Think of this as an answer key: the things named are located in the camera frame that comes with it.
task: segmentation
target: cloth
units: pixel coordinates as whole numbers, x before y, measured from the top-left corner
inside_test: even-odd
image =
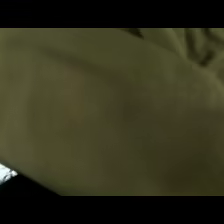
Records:
[[[223,29],[137,31],[0,29],[0,162],[60,195],[224,195]]]

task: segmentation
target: clothing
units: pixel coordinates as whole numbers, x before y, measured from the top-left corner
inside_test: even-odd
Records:
[[[223,30],[139,31],[0,29],[0,162],[60,195],[224,195]]]

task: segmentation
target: olive green fabric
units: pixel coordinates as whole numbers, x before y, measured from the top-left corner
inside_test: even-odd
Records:
[[[61,195],[224,195],[223,30],[129,31],[0,30],[0,161]]]

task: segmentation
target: wrinkled fabric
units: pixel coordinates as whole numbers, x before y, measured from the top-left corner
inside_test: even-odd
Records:
[[[0,29],[0,162],[60,195],[224,195],[223,29]]]

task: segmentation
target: fabric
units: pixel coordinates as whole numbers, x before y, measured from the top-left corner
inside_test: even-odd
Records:
[[[0,162],[60,195],[224,195],[223,29],[136,29],[0,29]]]

